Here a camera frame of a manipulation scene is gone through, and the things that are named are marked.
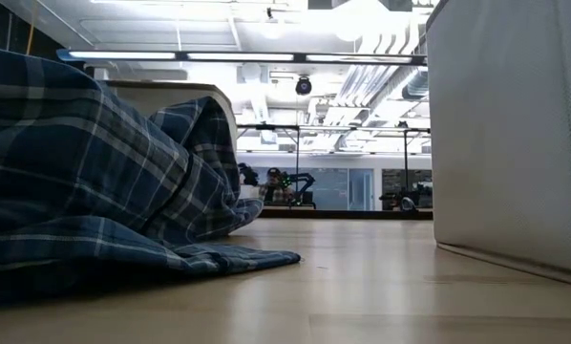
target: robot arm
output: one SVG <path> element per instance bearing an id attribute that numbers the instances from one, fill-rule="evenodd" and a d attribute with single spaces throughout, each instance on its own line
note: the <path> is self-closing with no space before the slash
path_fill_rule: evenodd
<path id="1" fill-rule="evenodd" d="M 245 163 L 240 163 L 239 174 L 244 176 L 243 184 L 258 186 L 258 173 Z"/>
<path id="2" fill-rule="evenodd" d="M 303 185 L 303 187 L 298 190 L 298 195 L 296 195 L 296 199 L 294 200 L 295 203 L 300 204 L 302 202 L 303 194 L 315 183 L 315 179 L 308 173 L 288 175 L 286 172 L 284 172 L 282 174 L 282 188 L 290 187 L 293 183 L 296 182 L 305 182 L 305 185 Z"/>

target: floor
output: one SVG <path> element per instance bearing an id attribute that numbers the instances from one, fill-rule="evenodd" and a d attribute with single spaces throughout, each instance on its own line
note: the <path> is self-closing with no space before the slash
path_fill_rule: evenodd
<path id="1" fill-rule="evenodd" d="M 0 311 L 0 343 L 568 343 L 571 286 L 436 249 L 431 222 L 259 220 L 300 265 Z"/>

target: dome camera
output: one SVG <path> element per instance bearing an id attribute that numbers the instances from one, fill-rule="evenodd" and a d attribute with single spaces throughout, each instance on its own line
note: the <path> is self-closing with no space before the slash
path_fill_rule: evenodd
<path id="1" fill-rule="evenodd" d="M 301 76 L 296 83 L 296 94 L 306 96 L 311 93 L 311 81 L 308 77 Z"/>

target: plaid blanket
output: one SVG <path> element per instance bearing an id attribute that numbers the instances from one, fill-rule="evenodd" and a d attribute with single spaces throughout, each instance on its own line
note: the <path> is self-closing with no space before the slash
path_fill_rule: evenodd
<path id="1" fill-rule="evenodd" d="M 239 190 L 212 98 L 145 118 L 78 70 L 0 51 L 0 297 L 60 292 L 113 262 L 186 276 L 298 262 L 199 244 L 259 214 Z"/>

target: glass wall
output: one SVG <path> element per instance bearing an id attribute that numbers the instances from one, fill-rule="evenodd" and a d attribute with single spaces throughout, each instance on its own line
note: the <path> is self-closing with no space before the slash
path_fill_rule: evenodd
<path id="1" fill-rule="evenodd" d="M 419 209 L 433 208 L 432 170 L 409 170 L 409 188 L 403 169 L 383 169 L 382 182 L 382 210 L 398 210 L 397 199 L 407 193 Z"/>
<path id="2" fill-rule="evenodd" d="M 267 173 L 271 167 L 253 167 L 258 173 L 260 184 L 268 182 Z M 279 168 L 289 175 L 296 174 L 296 168 Z M 374 210 L 372 198 L 372 169 L 356 168 L 305 168 L 298 173 L 310 174 L 315 182 L 307 190 L 309 200 L 317 210 Z M 303 182 L 294 183 L 293 191 L 300 190 Z"/>

